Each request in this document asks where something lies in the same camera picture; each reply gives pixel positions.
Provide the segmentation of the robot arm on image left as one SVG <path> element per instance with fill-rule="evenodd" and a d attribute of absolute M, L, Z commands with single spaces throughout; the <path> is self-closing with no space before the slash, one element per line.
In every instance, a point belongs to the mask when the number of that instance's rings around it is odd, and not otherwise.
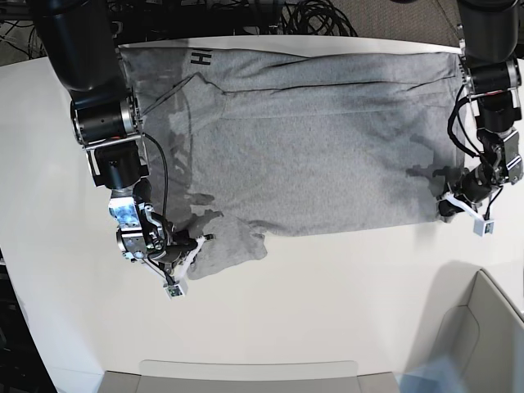
<path fill-rule="evenodd" d="M 190 265 L 211 236 L 175 230 L 151 203 L 149 162 L 134 92 L 126 83 L 103 1 L 30 1 L 29 13 L 57 78 L 71 97 L 75 139 L 96 186 L 111 190 L 123 257 L 142 261 L 180 296 Z"/>

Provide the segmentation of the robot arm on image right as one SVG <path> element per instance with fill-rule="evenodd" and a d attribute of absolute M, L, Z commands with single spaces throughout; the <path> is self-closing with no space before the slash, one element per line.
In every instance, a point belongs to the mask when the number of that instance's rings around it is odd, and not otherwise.
<path fill-rule="evenodd" d="M 514 126 L 522 119 L 518 98 L 522 77 L 515 55 L 519 3 L 460 1 L 458 11 L 463 86 L 449 116 L 447 134 L 460 151 L 480 163 L 447 181 L 438 201 L 438 212 L 444 219 L 477 212 L 484 200 L 494 201 L 504 185 L 515 184 L 523 176 L 519 134 Z M 474 121 L 481 149 L 466 147 L 454 132 L 454 126 L 461 123 L 459 112 L 467 104 L 477 107 Z"/>

